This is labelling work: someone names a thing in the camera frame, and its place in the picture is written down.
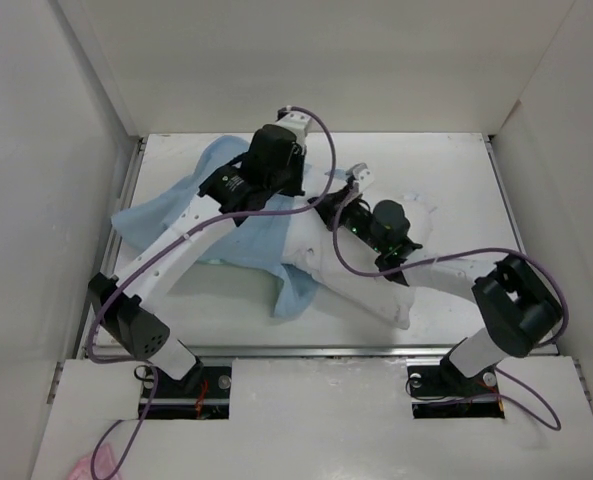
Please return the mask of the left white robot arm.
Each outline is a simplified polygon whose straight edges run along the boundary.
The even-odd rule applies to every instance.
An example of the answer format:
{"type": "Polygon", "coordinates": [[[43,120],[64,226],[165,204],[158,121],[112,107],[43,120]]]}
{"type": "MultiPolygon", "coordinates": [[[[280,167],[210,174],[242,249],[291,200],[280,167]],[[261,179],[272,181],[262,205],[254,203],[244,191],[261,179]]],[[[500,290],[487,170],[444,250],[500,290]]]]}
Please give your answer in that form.
{"type": "Polygon", "coordinates": [[[147,226],[148,245],[128,265],[88,284],[103,327],[134,360],[165,374],[181,397],[199,387],[201,360],[156,314],[162,299],[213,246],[245,226],[286,228],[301,197],[308,127],[281,120],[245,142],[224,135],[199,157],[195,170],[166,196],[167,208],[147,226]]]}

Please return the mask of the blue pillowcase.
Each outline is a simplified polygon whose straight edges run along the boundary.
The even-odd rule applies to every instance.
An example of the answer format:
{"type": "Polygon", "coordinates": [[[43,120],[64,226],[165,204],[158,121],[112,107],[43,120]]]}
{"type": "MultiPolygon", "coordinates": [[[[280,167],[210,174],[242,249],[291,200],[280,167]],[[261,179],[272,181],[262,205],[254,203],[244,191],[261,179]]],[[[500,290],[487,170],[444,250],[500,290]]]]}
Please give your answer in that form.
{"type": "MultiPolygon", "coordinates": [[[[232,135],[215,139],[200,155],[191,174],[154,199],[114,214],[112,226],[130,247],[138,252],[146,250],[180,216],[207,176],[248,147],[248,141],[232,135]]],[[[305,214],[250,218],[213,244],[200,261],[269,273],[279,283],[273,316],[296,317],[311,304],[318,290],[318,283],[309,274],[283,258],[288,227],[305,218],[305,214]]]]}

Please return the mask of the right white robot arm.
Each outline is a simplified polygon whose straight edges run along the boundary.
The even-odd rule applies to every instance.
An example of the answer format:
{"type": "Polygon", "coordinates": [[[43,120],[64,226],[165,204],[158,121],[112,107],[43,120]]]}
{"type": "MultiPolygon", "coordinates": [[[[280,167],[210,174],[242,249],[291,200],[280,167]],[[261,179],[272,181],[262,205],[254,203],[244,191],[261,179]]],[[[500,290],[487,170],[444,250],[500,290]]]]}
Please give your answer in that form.
{"type": "Polygon", "coordinates": [[[371,277],[448,293],[478,307],[483,327],[421,374],[428,396],[475,394],[498,363],[528,356],[566,318],[561,300],[519,252],[507,250],[492,263],[475,260],[473,253],[436,257],[410,238],[411,222],[400,203],[369,205],[355,182],[308,202],[332,234],[344,228],[375,252],[371,277]]]}

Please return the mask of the white pillow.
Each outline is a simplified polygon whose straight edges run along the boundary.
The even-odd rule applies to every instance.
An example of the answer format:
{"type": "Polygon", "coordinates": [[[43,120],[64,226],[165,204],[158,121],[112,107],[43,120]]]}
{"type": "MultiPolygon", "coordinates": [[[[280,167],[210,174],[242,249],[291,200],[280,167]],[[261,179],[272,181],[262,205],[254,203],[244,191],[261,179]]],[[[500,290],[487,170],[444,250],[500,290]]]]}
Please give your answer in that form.
{"type": "MultiPolygon", "coordinates": [[[[316,166],[307,167],[304,176],[305,197],[297,197],[295,206],[304,206],[306,199],[317,197],[327,184],[328,174],[316,166]]],[[[412,193],[391,193],[385,187],[372,185],[363,198],[370,206],[381,200],[400,203],[410,220],[409,237],[425,244],[431,235],[431,204],[412,193]]],[[[332,233],[327,230],[317,212],[312,209],[289,218],[282,261],[309,274],[334,293],[359,305],[398,329],[410,326],[410,310],[415,300],[415,288],[398,286],[383,277],[366,278],[350,273],[337,259],[332,233]]],[[[376,272],[377,253],[344,228],[339,228],[338,243],[343,258],[350,266],[364,272],[376,272]]]]}

